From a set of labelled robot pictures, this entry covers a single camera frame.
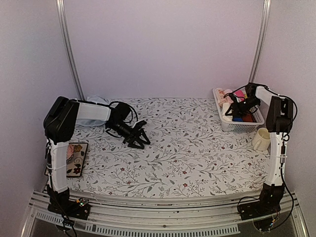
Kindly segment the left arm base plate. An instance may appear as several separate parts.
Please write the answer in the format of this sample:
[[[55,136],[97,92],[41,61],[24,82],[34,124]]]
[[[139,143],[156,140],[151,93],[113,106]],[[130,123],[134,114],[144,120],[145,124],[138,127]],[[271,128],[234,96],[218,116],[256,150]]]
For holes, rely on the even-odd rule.
[[[53,199],[50,201],[47,210],[60,214],[65,217],[73,217],[81,220],[87,220],[90,214],[91,205],[83,206],[76,201]]]

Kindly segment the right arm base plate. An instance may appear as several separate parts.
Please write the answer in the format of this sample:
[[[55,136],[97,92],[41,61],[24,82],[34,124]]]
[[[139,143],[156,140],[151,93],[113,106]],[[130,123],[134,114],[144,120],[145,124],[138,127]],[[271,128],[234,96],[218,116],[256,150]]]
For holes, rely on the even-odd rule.
[[[249,220],[254,218],[279,213],[281,211],[280,205],[265,205],[261,204],[259,200],[244,202],[241,201],[237,204],[237,211],[240,214],[241,220]]]

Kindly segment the light blue cloth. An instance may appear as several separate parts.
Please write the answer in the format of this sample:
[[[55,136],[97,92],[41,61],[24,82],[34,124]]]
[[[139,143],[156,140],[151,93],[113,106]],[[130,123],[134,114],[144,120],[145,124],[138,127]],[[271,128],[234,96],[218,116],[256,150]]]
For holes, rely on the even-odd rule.
[[[97,104],[95,101],[80,101],[76,119],[76,125],[84,127],[96,127],[105,125],[111,115],[111,109],[104,104]]]

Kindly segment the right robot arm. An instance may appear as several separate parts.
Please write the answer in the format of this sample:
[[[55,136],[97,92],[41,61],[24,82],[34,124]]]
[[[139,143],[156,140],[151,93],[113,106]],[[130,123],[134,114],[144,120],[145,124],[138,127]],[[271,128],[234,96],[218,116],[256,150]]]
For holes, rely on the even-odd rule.
[[[250,82],[243,88],[247,98],[241,102],[237,100],[234,92],[224,95],[233,101],[225,115],[242,116],[262,102],[268,105],[266,129],[270,134],[270,158],[272,161],[258,200],[237,205],[237,211],[242,220],[246,220],[279,212],[280,201],[284,192],[290,193],[285,183],[284,172],[287,143],[297,116],[297,106],[291,98],[271,91],[266,85]]]

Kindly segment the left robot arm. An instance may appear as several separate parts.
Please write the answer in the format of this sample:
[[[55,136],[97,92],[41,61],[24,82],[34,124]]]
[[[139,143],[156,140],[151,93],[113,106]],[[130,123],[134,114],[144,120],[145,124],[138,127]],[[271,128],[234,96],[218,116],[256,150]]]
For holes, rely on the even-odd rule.
[[[117,138],[130,148],[143,149],[150,141],[143,129],[146,121],[137,120],[129,126],[126,118],[137,119],[135,110],[125,102],[115,101],[116,105],[68,99],[59,96],[48,114],[43,127],[47,139],[46,158],[49,172],[47,191],[53,204],[62,214],[70,214],[73,203],[69,200],[70,190],[66,178],[66,154],[75,126],[81,120],[99,121],[105,125],[106,132],[113,130]]]

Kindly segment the cream white towel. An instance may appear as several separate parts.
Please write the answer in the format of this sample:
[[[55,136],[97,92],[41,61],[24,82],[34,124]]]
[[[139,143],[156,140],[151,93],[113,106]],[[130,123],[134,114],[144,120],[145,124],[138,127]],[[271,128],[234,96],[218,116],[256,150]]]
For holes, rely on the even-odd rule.
[[[228,102],[225,102],[222,105],[222,119],[226,122],[233,121],[231,104]]]

